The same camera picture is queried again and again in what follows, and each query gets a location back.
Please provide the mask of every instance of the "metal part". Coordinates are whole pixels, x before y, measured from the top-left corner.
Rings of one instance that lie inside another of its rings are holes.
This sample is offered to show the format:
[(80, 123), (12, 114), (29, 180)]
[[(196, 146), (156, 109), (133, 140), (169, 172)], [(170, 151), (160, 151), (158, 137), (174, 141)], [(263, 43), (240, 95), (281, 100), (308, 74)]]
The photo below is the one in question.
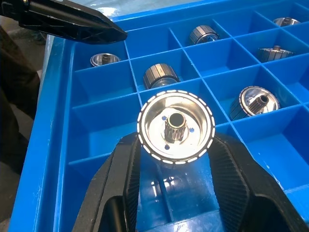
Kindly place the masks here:
[(230, 108), (232, 120), (254, 116), (280, 109), (277, 98), (268, 90), (259, 86), (244, 88)]
[(119, 57), (113, 54), (109, 54), (109, 53), (96, 54), (90, 59), (90, 63), (92, 66), (100, 66), (100, 65), (115, 63), (119, 61), (121, 61)]
[(168, 90), (150, 98), (138, 116), (137, 132), (144, 149), (173, 167), (204, 155), (215, 134), (210, 108), (192, 93)]
[(296, 20), (294, 18), (290, 18), (290, 17), (276, 18), (276, 19), (273, 20), (273, 22), (280, 27), (285, 27), (285, 26), (300, 23), (298, 20)]
[(293, 55), (294, 52), (281, 49), (280, 46), (274, 46), (274, 48), (259, 48), (257, 53), (258, 59), (262, 63), (291, 57)]
[(200, 25), (191, 32), (189, 36), (190, 45), (212, 42), (220, 39), (219, 34), (210, 26)]
[(146, 89), (166, 86), (180, 82), (173, 68), (167, 64), (155, 64), (144, 74)]
[(169, 143), (183, 140), (187, 123), (182, 113), (173, 113), (165, 120), (164, 139)]

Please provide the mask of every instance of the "tray divider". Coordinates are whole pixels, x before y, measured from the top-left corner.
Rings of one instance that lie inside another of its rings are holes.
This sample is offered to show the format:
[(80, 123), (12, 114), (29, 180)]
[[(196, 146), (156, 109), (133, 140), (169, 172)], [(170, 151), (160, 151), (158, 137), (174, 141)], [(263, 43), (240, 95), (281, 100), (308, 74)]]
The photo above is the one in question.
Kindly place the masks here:
[(164, 205), (166, 207), (166, 210), (169, 214), (169, 221), (174, 222), (174, 215), (173, 215), (172, 208), (170, 206), (168, 193), (167, 193), (167, 190), (166, 190), (165, 185), (164, 185), (161, 167), (158, 164), (156, 164), (156, 174), (157, 174), (159, 186), (160, 186), (160, 189), (161, 189), (162, 199), (164, 201)]
[(265, 63), (262, 63), (262, 64), (261, 64), (261, 66), (263, 67), (263, 69), (265, 69), (270, 75), (272, 75), (272, 76), (276, 79), (276, 81), (277, 81), (284, 89), (286, 89), (287, 91), (289, 91), (289, 92), (291, 93), (291, 95), (298, 101), (298, 105), (303, 105), (302, 101), (299, 100), (298, 97), (297, 97), (292, 91), (290, 91), (289, 88), (288, 88), (284, 83), (282, 83), (282, 81), (279, 80), (278, 77), (276, 77), (267, 67), (265, 67), (264, 64), (265, 64)]
[(176, 35), (174, 34), (173, 30), (171, 28), (169, 28), (170, 33), (173, 35), (174, 39), (176, 40), (176, 42), (178, 43), (179, 47), (182, 49), (183, 46), (182, 44), (179, 42), (179, 40), (177, 39)]
[(285, 32), (294, 35), (295, 37), (303, 41), (305, 44), (309, 45), (309, 36), (303, 33), (304, 31), (306, 31), (306, 29), (307, 30), (309, 29), (309, 22), (304, 22), (283, 28)]
[(231, 120), (229, 119), (229, 117), (226, 115), (224, 109), (222, 108), (222, 106), (220, 105), (220, 103), (218, 102), (218, 100), (216, 99), (215, 95), (213, 94), (212, 90), (208, 87), (208, 85), (206, 84), (204, 78), (202, 77), (202, 75), (200, 74), (200, 72), (197, 70), (196, 66), (194, 65), (193, 61), (190, 59), (190, 57), (188, 56), (186, 50), (182, 47), (183, 52), (186, 54), (186, 56), (188, 57), (188, 59), (190, 60), (190, 62), (192, 63), (192, 66), (194, 67), (195, 71), (198, 73), (199, 75), (199, 79), (202, 80), (202, 82), (204, 83), (204, 85), (206, 86), (206, 88), (208, 89), (209, 93), (211, 94), (211, 96), (213, 97), (213, 99), (215, 100), (216, 104), (219, 106), (220, 110), (222, 111), (222, 113), (224, 114), (224, 116), (226, 117), (228, 123), (231, 122)]
[(306, 10), (306, 11), (309, 11), (309, 8), (306, 7), (306, 6), (304, 6), (304, 5), (302, 5), (302, 3), (295, 2), (295, 5), (298, 6), (298, 7), (300, 7), (300, 8), (303, 8), (303, 9)]
[(87, 157), (87, 158), (83, 158), (83, 159), (77, 159), (77, 160), (74, 160), (74, 161), (70, 161), (68, 163), (69, 166), (74, 166), (76, 164), (79, 164), (79, 163), (83, 163), (83, 162), (88, 162), (90, 160), (99, 160), (101, 159), (102, 157), (105, 157), (105, 156), (110, 156), (111, 153), (105, 153), (105, 154), (102, 154), (102, 155), (98, 155), (98, 156), (91, 156), (91, 157)]
[(233, 38), (233, 36), (232, 36), (230, 33), (228, 33), (228, 31), (227, 31), (224, 27), (222, 27), (220, 23), (218, 23), (215, 19), (212, 19), (212, 20), (213, 20), (213, 21), (215, 22), (215, 24), (216, 24), (218, 27), (220, 27), (220, 28), (222, 29), (222, 31), (224, 31), (230, 38)]
[(309, 47), (309, 44), (305, 43), (304, 41), (302, 41), (301, 39), (299, 39), (297, 36), (293, 35), (290, 31), (288, 31), (288, 30), (285, 29), (284, 27), (282, 27), (281, 30), (283, 30), (284, 32), (288, 33), (290, 36), (292, 36), (293, 38), (295, 38), (296, 40), (298, 40), (299, 43), (304, 44), (306, 47)]
[(266, 20), (266, 21), (268, 21), (268, 22), (270, 22), (270, 23), (272, 23), (272, 24), (274, 24), (275, 25), (275, 27), (277, 27), (277, 28), (279, 28), (280, 26), (278, 26), (277, 24), (275, 24), (273, 21), (271, 21), (269, 18), (267, 18), (267, 17), (265, 17), (264, 15), (262, 15), (261, 13), (259, 13), (258, 11), (254, 11), (256, 14), (258, 14), (261, 18), (263, 18), (264, 20)]
[(129, 60), (130, 69), (131, 69), (133, 80), (134, 80), (135, 89), (136, 89), (136, 92), (137, 92), (137, 95), (138, 95), (138, 98), (139, 98), (139, 101), (140, 101), (140, 106), (142, 107), (142, 103), (141, 103), (141, 99), (140, 99), (140, 91), (139, 91), (139, 88), (138, 88), (138, 85), (137, 85), (137, 82), (136, 82), (136, 78), (135, 78), (135, 75), (134, 75), (134, 72), (133, 72), (133, 68), (132, 68), (132, 64), (131, 64), (131, 58), (130, 58), (130, 55), (129, 55), (129, 52), (128, 52), (128, 49), (127, 49), (126, 42), (125, 42), (125, 47), (126, 47), (127, 59)]
[(237, 39), (235, 39), (235, 37), (232, 37), (232, 39), (243, 49), (246, 51), (246, 53), (249, 54), (249, 56), (251, 56), (258, 64), (261, 64), (261, 62), (254, 56), (252, 55), (251, 52), (249, 52), (240, 42), (238, 42)]

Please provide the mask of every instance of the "dark cloth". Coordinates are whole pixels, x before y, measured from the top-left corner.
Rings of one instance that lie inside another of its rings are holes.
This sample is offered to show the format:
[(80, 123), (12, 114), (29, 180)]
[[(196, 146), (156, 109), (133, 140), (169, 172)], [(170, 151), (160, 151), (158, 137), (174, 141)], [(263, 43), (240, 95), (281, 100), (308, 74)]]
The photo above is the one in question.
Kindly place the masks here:
[(40, 79), (19, 47), (0, 27), (0, 161), (21, 173), (28, 141), (19, 133), (16, 117), (9, 103), (35, 117)]

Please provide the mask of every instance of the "silver metal cylinder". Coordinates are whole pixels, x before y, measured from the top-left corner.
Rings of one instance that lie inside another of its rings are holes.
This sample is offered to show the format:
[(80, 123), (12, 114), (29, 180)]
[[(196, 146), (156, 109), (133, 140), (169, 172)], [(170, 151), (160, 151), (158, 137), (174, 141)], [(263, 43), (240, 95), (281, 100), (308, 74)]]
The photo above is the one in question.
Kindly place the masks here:
[(293, 55), (294, 52), (281, 49), (281, 47), (277, 45), (273, 48), (259, 48), (257, 53), (257, 57), (262, 63), (291, 57)]
[(215, 122), (198, 96), (168, 90), (151, 97), (138, 116), (137, 132), (147, 153), (165, 167), (191, 163), (212, 144)]
[(220, 39), (219, 34), (215, 32), (210, 26), (200, 25), (190, 33), (189, 44), (201, 44)]
[(109, 53), (100, 53), (96, 54), (90, 59), (90, 63), (92, 66), (101, 66), (104, 64), (110, 64), (110, 63), (115, 63), (119, 62), (121, 59), (113, 54)]
[(300, 23), (298, 20), (296, 20), (294, 18), (290, 18), (290, 17), (276, 18), (276, 19), (273, 20), (273, 22), (280, 27), (285, 27), (285, 26)]
[(165, 120), (164, 139), (175, 143), (183, 139), (186, 120), (182, 113), (173, 113)]
[(173, 68), (167, 64), (155, 64), (147, 69), (144, 75), (146, 89), (180, 82)]
[(230, 118), (238, 120), (278, 109), (279, 101), (271, 92), (259, 86), (249, 86), (231, 104)]

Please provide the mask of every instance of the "blue plastic tray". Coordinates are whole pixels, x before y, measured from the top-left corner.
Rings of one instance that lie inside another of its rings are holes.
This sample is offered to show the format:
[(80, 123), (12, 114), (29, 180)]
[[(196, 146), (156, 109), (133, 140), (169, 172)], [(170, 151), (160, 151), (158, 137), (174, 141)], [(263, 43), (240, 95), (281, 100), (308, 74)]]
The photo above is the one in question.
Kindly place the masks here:
[[(287, 16), (302, 23), (272, 22)], [(309, 223), (309, 1), (198, 2), (115, 20), (128, 31), (125, 42), (54, 41), (10, 231), (70, 231), (92, 176), (136, 131), (144, 102), (166, 89), (202, 98), (217, 131), (244, 142)], [(221, 40), (188, 46), (201, 24)], [(260, 63), (257, 49), (273, 45), (296, 55)], [(122, 61), (92, 68), (91, 56), (101, 52)], [(145, 90), (143, 74), (156, 63), (172, 66), (181, 82)], [(231, 121), (231, 102), (251, 85), (270, 90), (281, 109)], [(224, 231), (207, 155), (180, 172), (142, 153), (137, 229)]]

